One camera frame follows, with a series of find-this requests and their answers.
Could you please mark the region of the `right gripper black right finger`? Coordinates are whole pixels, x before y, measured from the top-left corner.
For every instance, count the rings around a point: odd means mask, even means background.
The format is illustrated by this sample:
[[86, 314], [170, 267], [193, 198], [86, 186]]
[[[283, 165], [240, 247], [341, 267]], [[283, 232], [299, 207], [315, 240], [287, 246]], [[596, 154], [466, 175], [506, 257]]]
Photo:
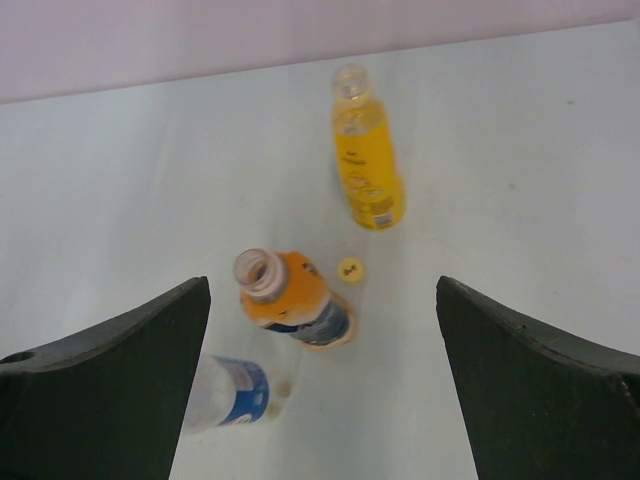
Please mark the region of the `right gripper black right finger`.
[[638, 478], [638, 356], [450, 277], [436, 311], [479, 478]]

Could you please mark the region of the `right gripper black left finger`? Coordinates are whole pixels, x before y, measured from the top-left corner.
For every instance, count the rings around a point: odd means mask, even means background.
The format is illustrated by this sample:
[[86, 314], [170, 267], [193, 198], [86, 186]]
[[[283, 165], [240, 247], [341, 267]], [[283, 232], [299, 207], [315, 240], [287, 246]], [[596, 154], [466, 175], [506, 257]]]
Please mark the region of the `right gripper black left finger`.
[[209, 283], [195, 277], [3, 358], [2, 478], [168, 478], [209, 310]]

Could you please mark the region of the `clear pepsi bottle blue cap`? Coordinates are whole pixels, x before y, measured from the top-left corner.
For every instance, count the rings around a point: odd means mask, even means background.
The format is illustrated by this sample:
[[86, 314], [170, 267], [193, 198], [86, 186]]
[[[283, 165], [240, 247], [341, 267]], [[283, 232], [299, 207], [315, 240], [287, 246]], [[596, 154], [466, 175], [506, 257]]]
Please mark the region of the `clear pepsi bottle blue cap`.
[[284, 410], [293, 387], [287, 372], [249, 360], [203, 354], [199, 358], [182, 429], [266, 423]]

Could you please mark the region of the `orange drink bottle white cap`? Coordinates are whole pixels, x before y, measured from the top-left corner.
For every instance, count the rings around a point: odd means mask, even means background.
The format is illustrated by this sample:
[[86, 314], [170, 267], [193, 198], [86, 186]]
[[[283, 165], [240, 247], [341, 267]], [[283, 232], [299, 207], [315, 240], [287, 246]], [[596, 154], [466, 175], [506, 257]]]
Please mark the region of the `orange drink bottle white cap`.
[[302, 253], [249, 249], [236, 257], [233, 274], [243, 311], [258, 327], [315, 351], [355, 339], [353, 308]]

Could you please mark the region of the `yellow bottle cap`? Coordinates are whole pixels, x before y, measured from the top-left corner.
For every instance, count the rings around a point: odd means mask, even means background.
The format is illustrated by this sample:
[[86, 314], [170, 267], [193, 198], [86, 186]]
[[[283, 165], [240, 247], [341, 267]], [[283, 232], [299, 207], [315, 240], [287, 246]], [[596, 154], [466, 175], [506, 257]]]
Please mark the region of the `yellow bottle cap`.
[[366, 268], [360, 259], [346, 257], [338, 263], [337, 275], [346, 284], [359, 284], [366, 277]]

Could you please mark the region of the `yellow honey pomelo bottle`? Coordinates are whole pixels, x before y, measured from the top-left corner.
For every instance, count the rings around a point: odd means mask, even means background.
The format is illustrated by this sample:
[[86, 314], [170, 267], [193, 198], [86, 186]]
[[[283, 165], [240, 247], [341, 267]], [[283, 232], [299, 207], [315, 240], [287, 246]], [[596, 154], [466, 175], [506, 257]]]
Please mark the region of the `yellow honey pomelo bottle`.
[[332, 93], [336, 165], [352, 218], [370, 230], [391, 228], [405, 214], [406, 196], [385, 104], [355, 63], [334, 72]]

